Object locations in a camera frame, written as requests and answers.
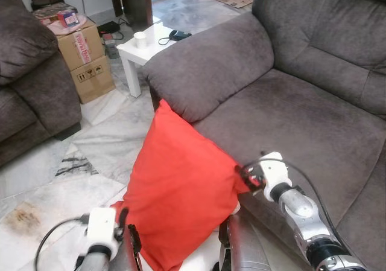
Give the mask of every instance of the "stacked cardboard boxes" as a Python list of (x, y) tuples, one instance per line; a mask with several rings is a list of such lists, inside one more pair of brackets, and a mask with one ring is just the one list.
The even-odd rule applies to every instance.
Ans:
[(81, 103), (92, 101), (115, 88), (97, 26), (93, 22), (87, 21), (72, 34), (58, 36), (58, 42)]

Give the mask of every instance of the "sofa backrest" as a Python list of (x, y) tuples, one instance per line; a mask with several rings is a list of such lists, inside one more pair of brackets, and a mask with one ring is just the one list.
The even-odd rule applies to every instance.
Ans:
[(274, 67), (386, 114), (386, 0), (255, 0)]

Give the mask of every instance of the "white side table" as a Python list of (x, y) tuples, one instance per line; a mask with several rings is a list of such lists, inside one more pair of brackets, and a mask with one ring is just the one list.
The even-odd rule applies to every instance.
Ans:
[(152, 56), (154, 56), (158, 52), (161, 52), (163, 49), (166, 49), (170, 45), (174, 44), (175, 41), (172, 40), (170, 40), (164, 46), (158, 44), (158, 40), (163, 37), (168, 37), (171, 31), (171, 28), (164, 27), (162, 23), (154, 24), (144, 31), (147, 37), (146, 48), (137, 48), (135, 46), (134, 38), (132, 38), (126, 43), (117, 46), (117, 49), (119, 50), (119, 55), (122, 59), (122, 64), (131, 96), (138, 97), (141, 94), (135, 64), (143, 66), (152, 58)]

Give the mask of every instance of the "red pillow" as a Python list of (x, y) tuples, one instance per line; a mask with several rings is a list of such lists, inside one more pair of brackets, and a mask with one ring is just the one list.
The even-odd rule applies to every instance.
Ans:
[(117, 214), (138, 230), (141, 254), (154, 271), (179, 270), (248, 191), (236, 162), (162, 100)]

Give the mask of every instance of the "sofa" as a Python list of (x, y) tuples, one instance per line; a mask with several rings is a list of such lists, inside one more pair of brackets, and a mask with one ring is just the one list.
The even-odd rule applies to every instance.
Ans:
[[(254, 0), (143, 71), (155, 105), (166, 99), (240, 164), (279, 151), (307, 173), (348, 247), (386, 270), (386, 0)], [(274, 203), (240, 201), (300, 255)]]
[(0, 0), (0, 165), (80, 129), (80, 104), (55, 35), (18, 0)]

